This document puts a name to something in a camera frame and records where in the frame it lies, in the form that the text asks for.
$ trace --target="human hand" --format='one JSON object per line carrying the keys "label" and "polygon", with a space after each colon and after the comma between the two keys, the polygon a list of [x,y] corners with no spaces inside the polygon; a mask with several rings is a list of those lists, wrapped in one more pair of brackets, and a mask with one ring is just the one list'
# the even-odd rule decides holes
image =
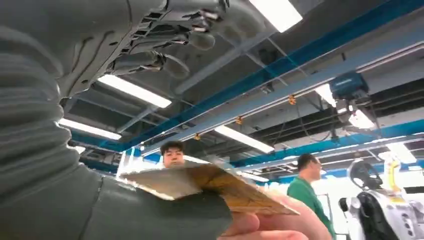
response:
{"label": "human hand", "polygon": [[273,198],[300,215],[232,214],[233,223],[218,240],[331,240],[317,215],[303,202],[280,193]]}

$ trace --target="cardboard piece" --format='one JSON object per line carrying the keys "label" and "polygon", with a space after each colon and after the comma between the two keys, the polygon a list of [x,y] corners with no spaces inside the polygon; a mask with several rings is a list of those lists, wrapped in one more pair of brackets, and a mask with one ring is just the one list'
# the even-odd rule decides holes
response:
{"label": "cardboard piece", "polygon": [[224,198],[233,212],[298,214],[240,176],[213,164],[132,172],[122,174],[121,177],[165,200],[179,199],[201,191],[213,191]]}

